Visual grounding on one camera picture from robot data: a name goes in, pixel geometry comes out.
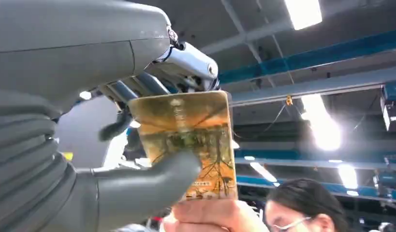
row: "robotic hand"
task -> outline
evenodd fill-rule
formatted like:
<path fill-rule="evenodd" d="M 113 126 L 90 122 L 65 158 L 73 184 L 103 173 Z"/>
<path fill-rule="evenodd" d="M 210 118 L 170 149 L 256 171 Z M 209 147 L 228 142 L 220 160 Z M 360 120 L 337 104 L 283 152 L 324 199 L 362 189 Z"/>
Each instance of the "robotic hand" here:
<path fill-rule="evenodd" d="M 104 232 L 180 199 L 200 172 L 191 152 L 145 171 L 77 171 L 52 139 L 51 119 L 83 90 L 101 86 L 126 121 L 137 96 L 121 79 L 167 94 L 143 73 L 151 63 L 178 66 L 183 91 L 216 89 L 216 63 L 170 25 L 162 10 L 124 0 L 0 0 L 1 232 Z"/>

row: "yellow label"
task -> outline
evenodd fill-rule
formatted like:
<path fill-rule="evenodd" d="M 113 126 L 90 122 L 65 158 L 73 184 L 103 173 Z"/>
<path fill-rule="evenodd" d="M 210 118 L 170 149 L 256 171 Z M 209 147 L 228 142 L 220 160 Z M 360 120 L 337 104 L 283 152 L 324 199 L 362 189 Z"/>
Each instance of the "yellow label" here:
<path fill-rule="evenodd" d="M 74 154 L 72 152 L 63 152 L 62 155 L 67 161 L 72 161 Z"/>

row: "gold card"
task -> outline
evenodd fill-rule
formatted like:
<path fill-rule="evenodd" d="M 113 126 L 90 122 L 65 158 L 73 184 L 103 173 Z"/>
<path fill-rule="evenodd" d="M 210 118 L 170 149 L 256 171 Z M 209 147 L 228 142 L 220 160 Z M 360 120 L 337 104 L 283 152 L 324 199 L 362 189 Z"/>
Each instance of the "gold card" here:
<path fill-rule="evenodd" d="M 182 93 L 130 101 L 133 118 L 152 164 L 179 150 L 199 155 L 202 171 L 186 192 L 189 199 L 237 199 L 228 95 Z"/>

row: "human hand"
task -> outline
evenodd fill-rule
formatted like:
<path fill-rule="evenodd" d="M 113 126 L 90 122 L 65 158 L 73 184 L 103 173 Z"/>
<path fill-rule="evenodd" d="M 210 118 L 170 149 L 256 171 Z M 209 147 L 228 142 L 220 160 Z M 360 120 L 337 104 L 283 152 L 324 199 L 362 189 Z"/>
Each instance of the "human hand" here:
<path fill-rule="evenodd" d="M 165 232 L 268 232 L 245 202 L 196 200 L 180 202 L 163 220 Z"/>

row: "eyeglasses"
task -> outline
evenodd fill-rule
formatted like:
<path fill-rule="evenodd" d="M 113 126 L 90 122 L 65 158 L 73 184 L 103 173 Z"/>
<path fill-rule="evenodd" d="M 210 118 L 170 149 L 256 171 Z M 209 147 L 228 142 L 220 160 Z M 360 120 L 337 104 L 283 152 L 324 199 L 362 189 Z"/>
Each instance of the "eyeglasses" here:
<path fill-rule="evenodd" d="M 288 229 L 290 229 L 292 227 L 295 227 L 295 226 L 299 225 L 300 223 L 302 223 L 304 221 L 307 221 L 307 220 L 310 220 L 310 219 L 311 219 L 311 217 L 304 217 L 304 218 L 301 218 L 301 219 L 299 219 L 299 220 L 297 220 L 295 222 L 292 222 L 292 223 L 290 223 L 289 225 L 286 225 L 286 226 L 273 225 L 273 227 L 276 228 L 278 230 L 278 232 L 285 232 Z"/>

